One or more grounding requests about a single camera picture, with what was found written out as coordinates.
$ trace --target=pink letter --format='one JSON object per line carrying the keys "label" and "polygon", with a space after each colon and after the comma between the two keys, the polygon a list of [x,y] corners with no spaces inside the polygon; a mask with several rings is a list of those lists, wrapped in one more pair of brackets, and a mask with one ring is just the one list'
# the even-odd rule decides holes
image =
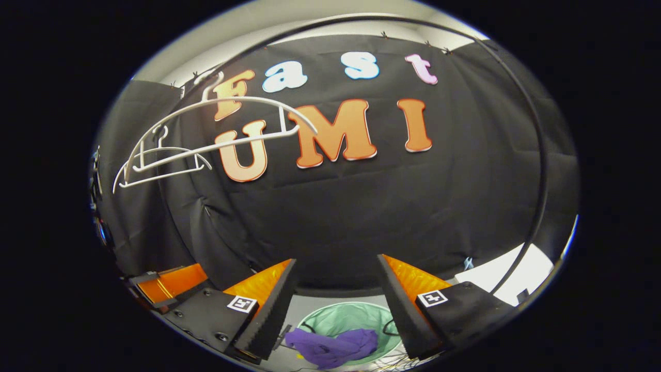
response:
{"label": "pink letter", "polygon": [[404,58],[407,62],[410,62],[415,69],[415,73],[418,77],[427,84],[436,85],[438,79],[434,75],[430,75],[427,68],[430,66],[428,61],[423,60],[417,54],[411,54],[408,57]]}

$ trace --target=white ceiling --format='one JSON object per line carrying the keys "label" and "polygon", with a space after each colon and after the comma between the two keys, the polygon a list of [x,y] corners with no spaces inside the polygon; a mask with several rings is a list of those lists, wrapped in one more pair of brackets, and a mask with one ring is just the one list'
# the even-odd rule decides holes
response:
{"label": "white ceiling", "polygon": [[[335,15],[375,12],[434,21],[479,35],[477,31],[437,9],[411,0],[255,0],[213,17],[174,40],[149,60],[134,79],[164,81],[172,76],[174,70],[214,46],[265,28]],[[412,30],[429,29],[415,24],[399,26]],[[423,34],[429,37],[429,30]]]}

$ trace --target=white plastic hanger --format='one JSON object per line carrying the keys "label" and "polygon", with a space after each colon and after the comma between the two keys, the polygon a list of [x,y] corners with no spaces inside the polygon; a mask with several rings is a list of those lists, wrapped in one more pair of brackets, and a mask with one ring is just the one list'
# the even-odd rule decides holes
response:
{"label": "white plastic hanger", "polygon": [[[113,187],[112,187],[112,193],[115,193],[117,182],[118,182],[119,177],[120,177],[121,174],[124,175],[124,183],[119,183],[119,186],[121,188],[131,187],[131,186],[134,186],[134,185],[139,185],[140,183],[145,183],[145,182],[148,182],[148,181],[154,181],[156,179],[162,179],[162,178],[171,177],[171,176],[178,175],[178,174],[190,173],[190,172],[193,172],[193,171],[202,170],[202,168],[204,168],[204,165],[199,164],[198,158],[200,158],[204,162],[204,164],[209,169],[211,169],[212,168],[211,164],[203,156],[199,155],[203,152],[209,152],[209,151],[213,151],[213,150],[216,150],[216,149],[219,149],[219,148],[222,148],[222,147],[233,146],[233,145],[237,145],[237,144],[244,144],[244,143],[257,141],[257,140],[270,140],[270,139],[273,139],[273,138],[292,136],[292,135],[294,135],[298,132],[300,127],[297,124],[292,129],[287,130],[285,128],[285,116],[284,116],[284,111],[285,110],[287,110],[287,112],[289,112],[289,113],[295,114],[298,117],[300,117],[303,120],[303,122],[312,130],[312,132],[315,135],[318,134],[317,129],[315,128],[315,125],[312,124],[310,119],[308,119],[305,115],[301,114],[295,108],[293,108],[291,106],[288,106],[288,105],[285,105],[282,102],[275,101],[273,99],[260,98],[260,97],[240,97],[240,96],[239,97],[221,97],[221,98],[217,98],[217,99],[209,99],[209,94],[210,94],[211,90],[216,85],[220,84],[223,81],[223,78],[224,78],[223,73],[222,72],[219,73],[218,78],[216,79],[216,81],[213,82],[212,84],[209,84],[204,89],[204,91],[202,93],[202,100],[200,102],[194,103],[194,104],[189,105],[189,106],[186,106],[182,109],[179,109],[179,110],[167,115],[166,117],[159,120],[147,132],[145,132],[145,134],[142,135],[142,137],[139,139],[137,144],[134,146],[133,151],[131,151],[131,154],[129,155],[128,160],[126,160],[126,163],[124,163],[124,165],[120,168],[119,172],[117,173],[117,176],[115,177],[115,182],[114,182]],[[222,142],[222,143],[213,144],[213,145],[210,145],[210,146],[204,146],[204,147],[201,147],[201,148],[197,148],[195,150],[189,150],[189,149],[186,149],[186,148],[179,148],[179,147],[162,147],[162,141],[167,136],[167,126],[165,126],[164,127],[165,133],[162,137],[159,138],[158,147],[150,149],[150,150],[145,150],[145,139],[149,136],[150,133],[151,134],[156,133],[156,131],[164,123],[166,123],[168,120],[171,120],[172,118],[174,118],[178,115],[181,115],[183,113],[186,113],[186,112],[194,110],[194,109],[197,109],[199,107],[212,105],[212,104],[222,102],[222,101],[259,102],[259,103],[266,103],[267,105],[277,107],[278,111],[280,112],[280,132],[270,133],[270,134],[261,134],[260,136],[254,136],[254,137],[240,138],[240,139],[237,139],[237,140]],[[145,165],[145,158],[144,158],[145,154],[149,154],[151,152],[163,151],[163,150],[170,150],[170,151],[171,150],[178,150],[178,151],[183,151],[183,152],[180,153],[180,154],[177,154],[177,155],[169,156],[165,159],[158,160],[158,161],[153,162],[151,164],[146,164]],[[147,179],[141,179],[139,181],[129,182],[129,178],[132,175],[132,171],[136,172],[136,173],[142,173],[142,172],[144,172],[148,169],[153,169],[153,168],[158,167],[160,165],[168,164],[168,163],[171,163],[175,160],[187,158],[189,156],[195,156],[195,166],[196,167],[193,168],[193,169],[187,169],[187,170],[184,170],[184,171],[176,171],[176,172],[167,173],[167,174],[164,174],[164,175],[158,175],[158,176],[155,176],[155,177],[150,177],[150,178],[147,178]],[[133,165],[133,162],[136,158],[139,158],[139,163],[140,163],[139,167]]]}

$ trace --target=screw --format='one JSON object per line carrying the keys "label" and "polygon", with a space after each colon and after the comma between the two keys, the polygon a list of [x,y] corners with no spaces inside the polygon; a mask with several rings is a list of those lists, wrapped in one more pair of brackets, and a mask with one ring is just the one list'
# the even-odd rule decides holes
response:
{"label": "screw", "polygon": [[214,336],[215,336],[217,339],[221,340],[221,341],[227,341],[227,340],[229,339],[229,337],[227,337],[226,334],[221,333],[221,332],[216,332],[216,333],[214,334]]}

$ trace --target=green laundry basket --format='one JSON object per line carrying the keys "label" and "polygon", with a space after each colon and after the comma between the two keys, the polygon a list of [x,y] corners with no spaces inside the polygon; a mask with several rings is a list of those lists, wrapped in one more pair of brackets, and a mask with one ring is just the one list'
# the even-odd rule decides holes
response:
{"label": "green laundry basket", "polygon": [[392,334],[399,334],[395,323],[391,322],[392,319],[390,310],[383,306],[368,302],[342,302],[316,310],[306,316],[298,324],[298,328],[308,332],[314,330],[316,334],[333,338],[343,332],[360,328],[374,330],[379,340],[376,351],[363,359],[344,364],[358,365],[375,361],[399,345],[401,338],[392,336]]}

